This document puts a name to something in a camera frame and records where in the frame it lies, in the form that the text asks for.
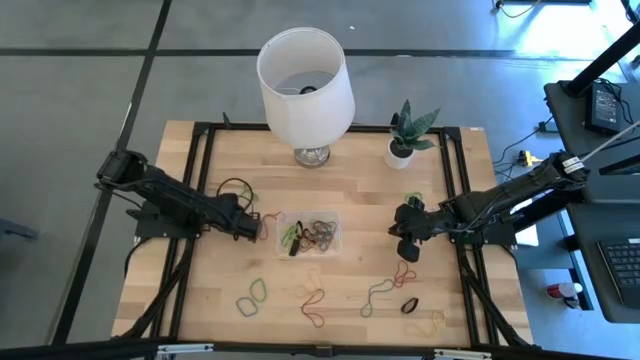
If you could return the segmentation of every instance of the white lampshade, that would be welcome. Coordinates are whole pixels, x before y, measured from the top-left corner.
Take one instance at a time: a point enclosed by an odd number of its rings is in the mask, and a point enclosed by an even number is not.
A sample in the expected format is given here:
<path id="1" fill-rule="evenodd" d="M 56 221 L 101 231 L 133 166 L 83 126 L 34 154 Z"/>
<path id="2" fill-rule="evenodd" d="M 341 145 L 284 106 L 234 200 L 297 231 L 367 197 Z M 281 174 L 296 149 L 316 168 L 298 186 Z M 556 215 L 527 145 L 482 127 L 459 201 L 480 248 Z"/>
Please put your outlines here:
<path id="1" fill-rule="evenodd" d="M 283 142 L 294 149 L 319 148 L 347 131 L 355 102 L 344 52 L 331 35 L 314 28 L 286 30 L 264 45 L 257 68 L 267 123 Z M 312 73 L 332 78 L 314 92 L 283 94 L 287 79 Z"/>

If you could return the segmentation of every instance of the potted plant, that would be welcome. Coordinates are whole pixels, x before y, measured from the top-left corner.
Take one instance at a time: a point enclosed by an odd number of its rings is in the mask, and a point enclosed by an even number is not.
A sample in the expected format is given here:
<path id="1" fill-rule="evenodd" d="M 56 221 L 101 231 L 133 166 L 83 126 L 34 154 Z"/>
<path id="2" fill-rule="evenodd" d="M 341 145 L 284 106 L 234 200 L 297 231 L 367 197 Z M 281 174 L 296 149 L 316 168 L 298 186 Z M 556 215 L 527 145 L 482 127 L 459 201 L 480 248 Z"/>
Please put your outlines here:
<path id="1" fill-rule="evenodd" d="M 415 150 L 426 150 L 435 146 L 430 140 L 420 140 L 420 137 L 426 134 L 431 125 L 433 125 L 438 113 L 440 113 L 440 109 L 412 120 L 411 105 L 407 100 L 402 106 L 400 115 L 398 113 L 393 114 L 393 120 L 391 121 L 391 124 L 395 124 L 395 127 L 391 129 L 393 138 L 389 140 L 387 153 L 384 157 L 389 167 L 404 169 L 411 162 Z"/>

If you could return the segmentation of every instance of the white flower pot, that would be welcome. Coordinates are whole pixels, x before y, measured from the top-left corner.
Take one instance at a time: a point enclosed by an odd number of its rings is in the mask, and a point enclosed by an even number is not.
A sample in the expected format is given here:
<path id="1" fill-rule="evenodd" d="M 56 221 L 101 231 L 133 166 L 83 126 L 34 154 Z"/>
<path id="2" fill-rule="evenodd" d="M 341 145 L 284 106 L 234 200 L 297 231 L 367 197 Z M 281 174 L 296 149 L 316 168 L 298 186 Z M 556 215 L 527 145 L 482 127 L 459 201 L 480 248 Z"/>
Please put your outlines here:
<path id="1" fill-rule="evenodd" d="M 415 150 L 411 152 L 411 155 L 407 157 L 398 157 L 393 152 L 391 152 L 391 142 L 393 139 L 389 140 L 389 144 L 387 144 L 387 152 L 384 155 L 384 161 L 389 165 L 392 169 L 404 169 L 409 165 L 411 159 L 413 159 L 413 155 L 416 153 Z"/>

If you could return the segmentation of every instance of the table lamp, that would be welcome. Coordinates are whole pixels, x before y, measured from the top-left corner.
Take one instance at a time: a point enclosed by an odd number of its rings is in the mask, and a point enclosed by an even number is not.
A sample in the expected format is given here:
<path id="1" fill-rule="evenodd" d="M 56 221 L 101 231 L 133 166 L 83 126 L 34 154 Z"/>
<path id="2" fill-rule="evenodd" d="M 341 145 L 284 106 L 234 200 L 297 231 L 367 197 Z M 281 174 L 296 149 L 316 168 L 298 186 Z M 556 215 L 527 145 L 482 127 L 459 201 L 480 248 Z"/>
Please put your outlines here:
<path id="1" fill-rule="evenodd" d="M 260 50 L 257 70 L 271 131 L 293 147 L 298 164 L 322 166 L 329 145 L 347 131 L 355 114 L 338 41 L 314 28 L 286 30 Z"/>

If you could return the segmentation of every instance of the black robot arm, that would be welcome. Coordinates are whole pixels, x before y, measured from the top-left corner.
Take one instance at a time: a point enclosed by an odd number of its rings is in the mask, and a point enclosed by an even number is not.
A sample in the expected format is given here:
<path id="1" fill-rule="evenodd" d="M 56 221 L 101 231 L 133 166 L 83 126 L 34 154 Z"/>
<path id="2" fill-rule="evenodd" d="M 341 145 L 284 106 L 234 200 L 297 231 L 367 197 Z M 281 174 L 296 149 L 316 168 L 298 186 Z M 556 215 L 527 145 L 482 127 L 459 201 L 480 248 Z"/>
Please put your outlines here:
<path id="1" fill-rule="evenodd" d="M 416 262 L 420 250 L 415 243 L 442 233 L 464 234 L 481 231 L 496 221 L 495 217 L 526 199 L 550 189 L 574 191 L 584 186 L 589 170 L 566 152 L 553 153 L 529 173 L 486 191 L 472 191 L 439 204 L 440 209 L 425 212 L 424 203 L 411 198 L 396 209 L 395 224 L 389 234 L 402 240 L 398 254 Z"/>
<path id="2" fill-rule="evenodd" d="M 138 221 L 151 219 L 157 225 L 154 228 L 180 229 L 195 236 L 208 225 L 235 239 L 242 236 L 255 241 L 257 237 L 260 215 L 247 214 L 238 204 L 238 195 L 204 195 L 149 165 L 140 153 L 112 151 L 97 177 L 102 189 L 133 191 L 147 200 L 150 206 L 145 203 L 143 210 L 127 213 Z"/>

